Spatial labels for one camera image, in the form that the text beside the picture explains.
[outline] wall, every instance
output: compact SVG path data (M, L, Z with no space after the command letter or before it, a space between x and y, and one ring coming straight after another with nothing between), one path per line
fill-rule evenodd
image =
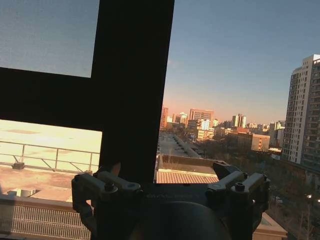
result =
M269 143L270 143L270 136L253 134L251 150L266 152L269 149Z

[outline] brown roof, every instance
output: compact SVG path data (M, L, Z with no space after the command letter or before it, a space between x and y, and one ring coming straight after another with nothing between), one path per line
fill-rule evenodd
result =
M215 174L159 169L156 173L157 184L209 184L219 179Z

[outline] car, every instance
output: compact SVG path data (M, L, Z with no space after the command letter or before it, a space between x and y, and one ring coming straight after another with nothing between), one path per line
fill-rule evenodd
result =
M283 204L284 203L284 201L278 196L271 196L271 200L273 202L276 202L277 204Z

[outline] distant building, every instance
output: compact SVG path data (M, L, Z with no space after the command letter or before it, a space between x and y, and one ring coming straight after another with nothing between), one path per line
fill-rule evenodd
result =
M232 121L221 122L221 123L218 124L218 127L225 128L225 129L231 128L232 127Z
M277 136L276 136L276 146L282 148L284 145L284 133L285 128L282 126L277 130Z
M172 122L173 122L173 123L176 123L176 122L177 122L177 121L176 121L176 116L177 116L176 114L173 114L173 115L172 115Z
M211 140L215 136L215 132L213 130L202 130L199 129L197 131L196 138L198 141Z
M198 130L201 128L201 122L198 119L188 121L188 129Z
M175 117L175 122L184 124L186 128L188 126L188 115L185 112L180 112L178 116Z
M251 132L231 132L227 138L233 147L245 151L267 152L269 149L270 136Z
M228 135L229 133L232 133L234 130L231 129L230 127L216 127L214 129L214 135L215 136L220 136L220 137L224 137L225 135Z
M218 124L219 124L219 120L215 118L215 119L213 120L213 127L218 126Z
M248 123L246 125L246 127L249 128L249 129L256 129L256 128L258 128L258 124L256 124L256 123Z
M232 127L246 127L247 117L242 114L232 116Z
M269 125L270 146L277 146L278 129L281 128L279 121L271 122Z
M199 119L209 120L210 121L209 127L212 128L214 125L214 111L191 108L189 120L199 120Z
M210 127L210 120L209 119L201 119L200 120L201 122L201 130L209 130L209 127Z
M190 130L210 130L209 119L196 119L188 121L188 129Z
M167 116L168 116L168 108L162 107L161 111L161 119L160 119L160 129L165 129L167 126Z
M166 117L166 122L167 123L172 123L172 117L171 116L167 116Z

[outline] skyscraper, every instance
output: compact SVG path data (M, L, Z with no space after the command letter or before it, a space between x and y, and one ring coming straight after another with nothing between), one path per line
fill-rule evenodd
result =
M247 117L242 114L232 116L232 127L246 127Z
M160 129L165 129L167 126L167 116L168 116L168 108L162 107L161 111L161 119L160 119Z
M302 163L309 166L313 166L316 161L319 165L317 160L319 154L315 156L315 150L310 148L316 146L315 142L312 142L311 146L310 143L314 138L314 140L317 139L317 128L314 127L317 125L320 114L320 105L316 104L317 99L320 100L320 98L316 96L318 87L315 86L318 82L316 73L318 64L316 61L314 64L314 60L317 59L320 59L318 54L304 58L302 66L293 70L291 74L283 137L282 158L297 164L300 164L303 159ZM313 65L315 73L311 78Z
M320 59L314 60L302 146L302 164L320 171Z
M200 120L200 119L210 120L210 128L212 128L214 125L214 111L191 108L189 120Z

